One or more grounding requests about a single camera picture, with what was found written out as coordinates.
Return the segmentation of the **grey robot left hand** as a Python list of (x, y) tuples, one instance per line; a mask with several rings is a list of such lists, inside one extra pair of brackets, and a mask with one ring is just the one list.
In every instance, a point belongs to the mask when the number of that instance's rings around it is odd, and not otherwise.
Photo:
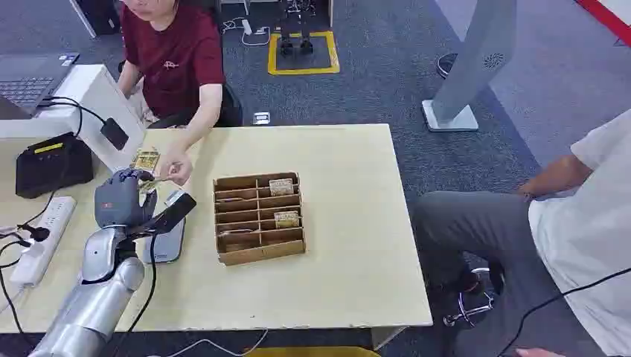
[(95, 220), (100, 228), (110, 225), (136, 227), (153, 217), (157, 194), (150, 193), (140, 203), (140, 181), (154, 181), (145, 170), (126, 168), (116, 171), (95, 191)]

